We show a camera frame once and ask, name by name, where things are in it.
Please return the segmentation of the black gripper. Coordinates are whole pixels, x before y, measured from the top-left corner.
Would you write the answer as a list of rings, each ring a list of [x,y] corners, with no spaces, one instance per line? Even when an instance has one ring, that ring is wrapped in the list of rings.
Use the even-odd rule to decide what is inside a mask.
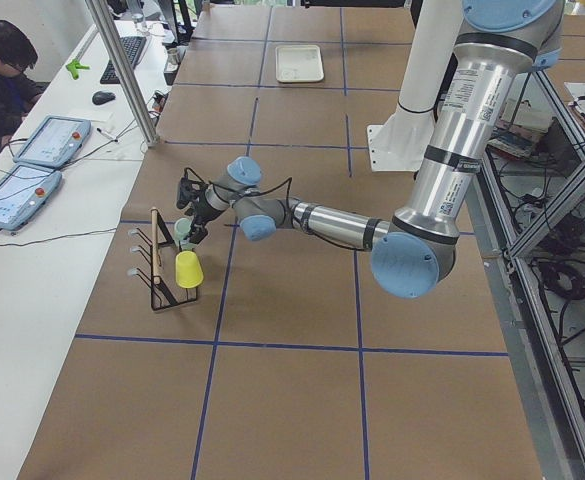
[[[208,235],[206,225],[217,219],[217,209],[208,201],[208,191],[201,191],[190,201],[191,225],[188,242],[200,244]]]

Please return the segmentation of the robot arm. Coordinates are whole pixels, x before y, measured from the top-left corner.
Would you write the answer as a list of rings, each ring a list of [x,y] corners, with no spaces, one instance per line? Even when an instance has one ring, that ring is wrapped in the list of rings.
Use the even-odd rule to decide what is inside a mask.
[[[233,210],[244,235],[257,241],[294,228],[371,255],[376,282],[416,298],[452,270],[456,219],[515,78],[552,66],[561,50],[559,1],[425,1],[416,23],[395,112],[368,134],[376,171],[410,171],[415,185],[390,220],[260,190],[262,171],[247,156],[215,181],[186,170],[176,205],[192,222],[197,244],[209,222]]]

